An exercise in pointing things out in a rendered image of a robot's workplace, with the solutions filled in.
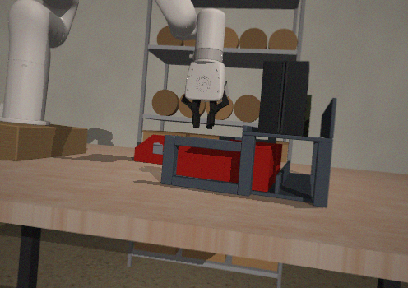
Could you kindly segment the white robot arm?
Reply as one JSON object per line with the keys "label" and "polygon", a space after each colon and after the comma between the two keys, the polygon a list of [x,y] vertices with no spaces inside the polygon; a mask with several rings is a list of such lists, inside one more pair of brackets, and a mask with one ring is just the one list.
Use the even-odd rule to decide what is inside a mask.
{"label": "white robot arm", "polygon": [[[67,39],[79,0],[43,1],[18,0],[8,12],[9,54],[0,121],[50,125],[44,121],[50,48]],[[207,8],[196,15],[191,0],[155,1],[175,39],[196,40],[190,59],[223,61],[226,18],[221,10]]]}

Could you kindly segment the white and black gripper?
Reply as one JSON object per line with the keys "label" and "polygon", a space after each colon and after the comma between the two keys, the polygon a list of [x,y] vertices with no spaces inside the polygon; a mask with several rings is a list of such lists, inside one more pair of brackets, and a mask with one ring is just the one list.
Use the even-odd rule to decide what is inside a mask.
{"label": "white and black gripper", "polygon": [[[192,100],[192,102],[189,100]],[[185,94],[181,101],[192,111],[194,128],[200,127],[200,103],[210,102],[206,128],[212,129],[212,126],[215,125],[216,113],[230,104],[225,93],[225,65],[212,59],[197,59],[191,62],[188,69]]]}

